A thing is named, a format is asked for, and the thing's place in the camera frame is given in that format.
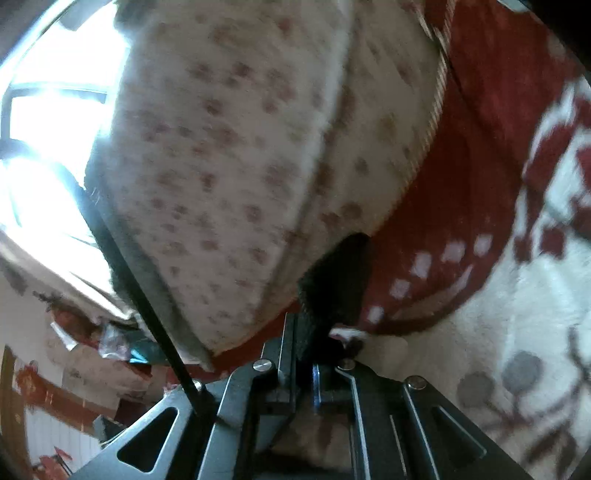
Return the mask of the black pants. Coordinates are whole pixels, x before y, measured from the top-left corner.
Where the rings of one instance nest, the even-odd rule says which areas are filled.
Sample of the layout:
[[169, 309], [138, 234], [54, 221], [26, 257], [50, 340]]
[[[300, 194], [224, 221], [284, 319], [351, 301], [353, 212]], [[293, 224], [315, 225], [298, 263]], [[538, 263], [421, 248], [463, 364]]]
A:
[[370, 277], [370, 237], [353, 233], [325, 253], [297, 282], [305, 350], [317, 352], [335, 327], [354, 327]]

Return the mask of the teal packet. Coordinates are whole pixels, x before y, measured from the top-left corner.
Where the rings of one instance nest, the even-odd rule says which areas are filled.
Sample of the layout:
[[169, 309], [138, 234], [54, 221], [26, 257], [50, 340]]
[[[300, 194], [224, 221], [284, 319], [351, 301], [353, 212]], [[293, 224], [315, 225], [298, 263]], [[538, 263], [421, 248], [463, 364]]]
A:
[[129, 362], [151, 366], [166, 366], [168, 364], [167, 357], [160, 346], [149, 339], [135, 340], [130, 343]]

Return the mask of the floral red white blanket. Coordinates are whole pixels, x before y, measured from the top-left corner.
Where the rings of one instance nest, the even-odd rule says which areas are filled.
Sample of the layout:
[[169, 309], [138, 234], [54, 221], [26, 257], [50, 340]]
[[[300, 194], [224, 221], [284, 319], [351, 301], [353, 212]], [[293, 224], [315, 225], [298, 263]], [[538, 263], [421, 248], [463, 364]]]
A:
[[440, 338], [427, 354], [451, 385], [489, 358], [510, 325], [517, 283], [498, 282], [496, 270], [521, 269], [535, 250], [564, 253], [565, 228], [540, 230], [538, 218], [560, 156], [589, 122], [577, 91], [590, 66], [588, 8], [425, 2], [443, 61], [441, 110], [401, 201], [377, 231], [353, 232], [370, 237], [355, 327], [420, 343]]

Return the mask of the beige spotted pillow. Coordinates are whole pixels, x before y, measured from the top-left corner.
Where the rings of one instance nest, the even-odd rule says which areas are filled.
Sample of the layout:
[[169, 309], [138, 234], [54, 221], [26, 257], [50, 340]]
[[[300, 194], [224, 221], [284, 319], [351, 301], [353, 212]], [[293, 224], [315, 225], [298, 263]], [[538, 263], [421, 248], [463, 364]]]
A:
[[377, 231], [433, 138], [425, 1], [125, 1], [129, 52], [84, 183], [181, 357], [259, 333]]

